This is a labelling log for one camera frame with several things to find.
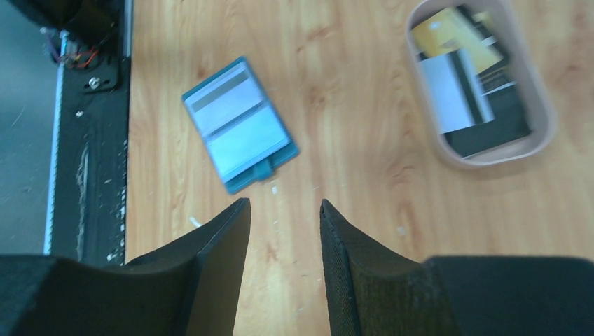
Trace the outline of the beige oval tray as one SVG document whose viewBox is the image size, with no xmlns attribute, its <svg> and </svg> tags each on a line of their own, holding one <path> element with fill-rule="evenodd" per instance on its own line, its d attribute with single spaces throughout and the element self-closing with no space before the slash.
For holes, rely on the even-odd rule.
<svg viewBox="0 0 594 336">
<path fill-rule="evenodd" d="M 437 119 L 430 101 L 427 84 L 420 68 L 420 62 L 427 57 L 418 48 L 411 30 L 435 13 L 450 6 L 466 4 L 477 18 L 485 19 L 485 25 L 509 52 L 509 75 L 516 82 L 522 99 L 527 122 L 532 133 L 524 138 L 485 150 L 469 157 L 458 155 L 438 130 Z M 417 82 L 429 134 L 436 151 L 450 164 L 463 169 L 478 169 L 526 158 L 544 149 L 555 131 L 556 113 L 544 89 L 544 84 L 533 65 L 527 44 L 518 21 L 508 1 L 423 1 L 410 13 L 405 26 L 405 42 L 410 55 L 411 66 Z"/>
</svg>

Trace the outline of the white striped card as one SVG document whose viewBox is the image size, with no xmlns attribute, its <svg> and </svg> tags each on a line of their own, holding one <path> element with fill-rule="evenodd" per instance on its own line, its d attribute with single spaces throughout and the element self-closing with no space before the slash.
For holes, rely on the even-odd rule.
<svg viewBox="0 0 594 336">
<path fill-rule="evenodd" d="M 463 130 L 495 119 L 466 49 L 424 59 L 420 68 L 440 133 Z"/>
</svg>

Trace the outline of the white silver credit card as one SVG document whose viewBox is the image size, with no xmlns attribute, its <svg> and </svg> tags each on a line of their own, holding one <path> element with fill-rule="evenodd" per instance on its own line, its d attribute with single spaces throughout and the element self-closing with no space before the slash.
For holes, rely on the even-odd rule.
<svg viewBox="0 0 594 336">
<path fill-rule="evenodd" d="M 198 131 L 208 136 L 263 101 L 251 71 L 238 64 L 185 99 Z"/>
</svg>

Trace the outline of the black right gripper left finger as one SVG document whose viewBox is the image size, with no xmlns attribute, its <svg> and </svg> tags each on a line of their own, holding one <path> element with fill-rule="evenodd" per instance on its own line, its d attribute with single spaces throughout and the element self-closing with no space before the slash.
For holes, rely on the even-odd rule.
<svg viewBox="0 0 594 336">
<path fill-rule="evenodd" d="M 2 335 L 232 335 L 251 226 L 237 199 L 125 265 L 1 257 Z"/>
</svg>

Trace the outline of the teal leather card holder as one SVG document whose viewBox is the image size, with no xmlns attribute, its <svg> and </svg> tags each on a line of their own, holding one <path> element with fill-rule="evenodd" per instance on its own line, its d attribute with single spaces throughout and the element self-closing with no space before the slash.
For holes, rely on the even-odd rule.
<svg viewBox="0 0 594 336">
<path fill-rule="evenodd" d="M 208 136 L 201 135 L 189 108 L 186 106 L 185 99 L 238 64 L 244 64 L 251 71 L 263 94 L 263 101 L 214 133 Z M 300 153 L 300 148 L 293 140 L 272 99 L 269 98 L 248 59 L 244 56 L 238 57 L 214 75 L 182 94 L 181 100 L 205 145 L 222 184 L 231 195 L 255 182 L 270 178 L 278 167 L 294 159 Z"/>
</svg>

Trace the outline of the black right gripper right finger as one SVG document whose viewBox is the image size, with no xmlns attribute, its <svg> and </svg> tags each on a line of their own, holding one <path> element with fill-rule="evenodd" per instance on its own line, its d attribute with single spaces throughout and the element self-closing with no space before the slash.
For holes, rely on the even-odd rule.
<svg viewBox="0 0 594 336">
<path fill-rule="evenodd" d="M 593 263 L 438 255 L 415 262 L 328 200 L 320 235 L 332 335 L 592 335 Z"/>
</svg>

